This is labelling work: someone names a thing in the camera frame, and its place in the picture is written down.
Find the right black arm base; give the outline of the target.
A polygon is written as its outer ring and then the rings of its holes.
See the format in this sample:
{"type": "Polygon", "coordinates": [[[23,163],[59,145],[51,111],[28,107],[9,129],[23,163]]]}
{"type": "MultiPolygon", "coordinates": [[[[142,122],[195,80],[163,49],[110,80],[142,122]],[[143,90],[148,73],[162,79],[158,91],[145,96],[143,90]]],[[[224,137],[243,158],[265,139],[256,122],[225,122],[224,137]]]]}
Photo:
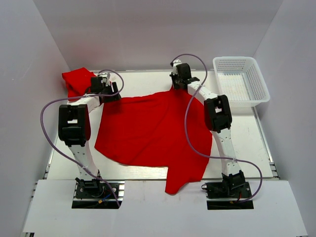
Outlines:
{"type": "Polygon", "coordinates": [[[252,200],[242,202],[252,196],[248,182],[232,191],[228,190],[224,182],[207,182],[202,184],[201,189],[206,192],[208,210],[254,209],[252,200]]]}

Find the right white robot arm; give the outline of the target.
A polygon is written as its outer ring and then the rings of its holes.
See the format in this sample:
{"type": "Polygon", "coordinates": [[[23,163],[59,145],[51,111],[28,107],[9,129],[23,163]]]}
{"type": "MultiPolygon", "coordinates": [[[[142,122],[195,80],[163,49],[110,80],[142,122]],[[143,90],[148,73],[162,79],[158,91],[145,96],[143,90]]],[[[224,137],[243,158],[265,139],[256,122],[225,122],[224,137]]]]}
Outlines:
{"type": "Polygon", "coordinates": [[[192,96],[185,112],[185,135],[188,138],[187,117],[194,99],[204,108],[204,122],[212,133],[219,151],[222,164],[223,192],[234,197],[245,185],[245,177],[239,166],[231,138],[232,114],[226,95],[218,95],[207,89],[202,82],[191,74],[189,64],[179,59],[171,62],[173,68],[170,77],[175,89],[185,89],[192,96]]]}

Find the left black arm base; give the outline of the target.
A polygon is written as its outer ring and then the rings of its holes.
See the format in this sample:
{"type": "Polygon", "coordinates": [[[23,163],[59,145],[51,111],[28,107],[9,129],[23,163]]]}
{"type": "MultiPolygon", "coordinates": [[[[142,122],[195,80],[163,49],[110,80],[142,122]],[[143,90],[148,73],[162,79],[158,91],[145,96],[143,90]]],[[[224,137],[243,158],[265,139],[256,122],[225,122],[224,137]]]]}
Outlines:
{"type": "Polygon", "coordinates": [[[72,209],[119,209],[124,196],[124,182],[76,178],[72,209]]]}

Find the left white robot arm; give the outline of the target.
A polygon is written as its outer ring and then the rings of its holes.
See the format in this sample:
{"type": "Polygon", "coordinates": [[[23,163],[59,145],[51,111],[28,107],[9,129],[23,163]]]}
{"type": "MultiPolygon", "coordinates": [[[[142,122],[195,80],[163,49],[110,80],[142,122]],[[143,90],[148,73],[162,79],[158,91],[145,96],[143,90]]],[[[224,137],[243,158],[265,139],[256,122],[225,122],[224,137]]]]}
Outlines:
{"type": "Polygon", "coordinates": [[[72,152],[78,162],[79,179],[91,180],[100,177],[89,147],[91,126],[89,113],[103,103],[120,99],[116,82],[110,82],[110,74],[102,74],[91,78],[88,89],[96,96],[86,95],[74,102],[59,107],[58,136],[72,152]]]}

